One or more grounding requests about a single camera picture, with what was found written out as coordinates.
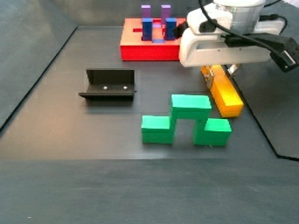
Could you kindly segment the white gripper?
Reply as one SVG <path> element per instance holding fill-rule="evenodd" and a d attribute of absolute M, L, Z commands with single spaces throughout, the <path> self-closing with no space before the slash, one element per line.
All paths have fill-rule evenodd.
<path fill-rule="evenodd" d="M 204 67 L 207 88 L 212 87 L 212 65 L 227 65 L 233 74 L 237 64 L 263 62 L 276 57 L 284 22 L 261 18 L 264 2 L 199 2 L 200 8 L 181 24 L 179 60 L 184 67 Z"/>

